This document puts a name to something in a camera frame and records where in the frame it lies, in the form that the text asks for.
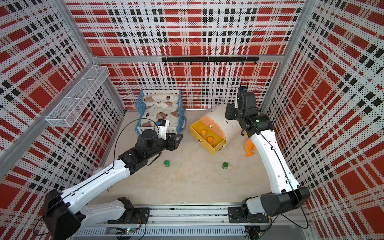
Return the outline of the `green paint can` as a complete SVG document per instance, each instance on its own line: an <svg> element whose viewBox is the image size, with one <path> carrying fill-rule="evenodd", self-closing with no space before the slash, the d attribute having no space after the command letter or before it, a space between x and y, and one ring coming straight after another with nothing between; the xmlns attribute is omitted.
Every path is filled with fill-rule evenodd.
<svg viewBox="0 0 384 240"><path fill-rule="evenodd" d="M164 165L165 165L165 167L168 168L171 165L171 163L169 160L166 160L166 161L164 161Z"/></svg>
<svg viewBox="0 0 384 240"><path fill-rule="evenodd" d="M229 164L228 164L227 162L224 162L224 163L222 164L222 168L223 168L224 170L226 170L226 169L228 168L228 166L229 166Z"/></svg>

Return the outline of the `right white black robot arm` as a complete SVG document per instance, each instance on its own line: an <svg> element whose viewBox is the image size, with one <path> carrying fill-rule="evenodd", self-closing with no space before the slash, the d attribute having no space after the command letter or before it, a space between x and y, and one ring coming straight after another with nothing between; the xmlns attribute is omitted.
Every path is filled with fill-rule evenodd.
<svg viewBox="0 0 384 240"><path fill-rule="evenodd" d="M295 209L303 209L310 191L302 186L290 171L277 143L269 117L260 114L254 93L239 87L236 104L226 107L227 120L239 122L242 130L255 145L267 171L271 192L248 198L241 205L241 219L254 222L257 217L274 217Z"/></svg>

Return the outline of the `round cabinet with coloured drawers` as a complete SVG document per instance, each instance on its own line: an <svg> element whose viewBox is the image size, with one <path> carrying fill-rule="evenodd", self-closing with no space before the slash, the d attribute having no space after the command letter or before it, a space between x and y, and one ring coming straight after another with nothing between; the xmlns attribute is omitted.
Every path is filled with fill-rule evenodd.
<svg viewBox="0 0 384 240"><path fill-rule="evenodd" d="M226 106L216 106L190 125L191 135L212 155L225 148L242 131L236 120L225 118ZM202 136L202 130L207 131L206 136ZM208 137L213 137L212 143L207 141Z"/></svg>

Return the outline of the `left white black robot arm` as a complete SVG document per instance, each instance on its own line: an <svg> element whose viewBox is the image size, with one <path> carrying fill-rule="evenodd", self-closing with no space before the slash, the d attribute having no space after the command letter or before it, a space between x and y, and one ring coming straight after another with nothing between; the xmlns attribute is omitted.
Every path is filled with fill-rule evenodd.
<svg viewBox="0 0 384 240"><path fill-rule="evenodd" d="M149 159L156 159L164 150L176 150L183 137L166 134L161 138L155 130L145 130L138 135L134 147L97 174L62 192L48 192L42 216L48 234L54 240L66 240L82 227L103 221L118 221L129 214L134 207L127 198L95 206L88 206L88 203L112 185L148 166Z"/></svg>

